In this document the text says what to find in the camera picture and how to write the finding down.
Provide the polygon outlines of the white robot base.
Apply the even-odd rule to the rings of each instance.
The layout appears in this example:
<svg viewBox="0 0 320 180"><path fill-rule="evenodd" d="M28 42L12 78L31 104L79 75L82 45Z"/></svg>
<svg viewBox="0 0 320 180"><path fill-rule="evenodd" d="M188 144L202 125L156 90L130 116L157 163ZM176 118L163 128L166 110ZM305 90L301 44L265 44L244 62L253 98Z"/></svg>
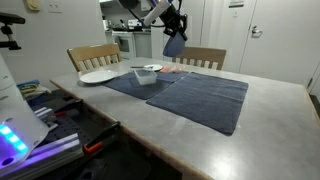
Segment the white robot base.
<svg viewBox="0 0 320 180"><path fill-rule="evenodd" d="M30 108L0 55L0 174L22 164L49 129Z"/></svg>

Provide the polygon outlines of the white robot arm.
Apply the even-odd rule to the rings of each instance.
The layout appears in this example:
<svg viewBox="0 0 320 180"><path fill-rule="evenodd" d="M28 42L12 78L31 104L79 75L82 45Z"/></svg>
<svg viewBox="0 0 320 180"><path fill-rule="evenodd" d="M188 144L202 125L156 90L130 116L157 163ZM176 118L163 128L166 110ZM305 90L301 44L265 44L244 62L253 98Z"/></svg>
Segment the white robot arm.
<svg viewBox="0 0 320 180"><path fill-rule="evenodd" d="M185 32L187 29L186 14L180 12L182 0L178 0L178 7L173 5L173 0L142 0L147 4L148 13L138 17L133 10L138 6L140 0L117 0L117 2L137 19L143 26L163 28L164 33L170 37L177 34L184 41L188 40Z"/></svg>

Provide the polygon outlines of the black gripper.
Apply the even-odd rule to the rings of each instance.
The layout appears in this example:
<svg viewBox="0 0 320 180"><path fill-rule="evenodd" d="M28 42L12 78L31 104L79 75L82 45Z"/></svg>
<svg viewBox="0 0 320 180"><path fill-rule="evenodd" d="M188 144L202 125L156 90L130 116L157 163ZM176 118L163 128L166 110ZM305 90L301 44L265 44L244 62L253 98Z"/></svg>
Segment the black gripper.
<svg viewBox="0 0 320 180"><path fill-rule="evenodd" d="M174 37L179 33L184 41L188 40L185 34L187 28L187 15L180 15L175 7L171 5L164 13L160 15L160 19L164 23L164 33Z"/></svg>

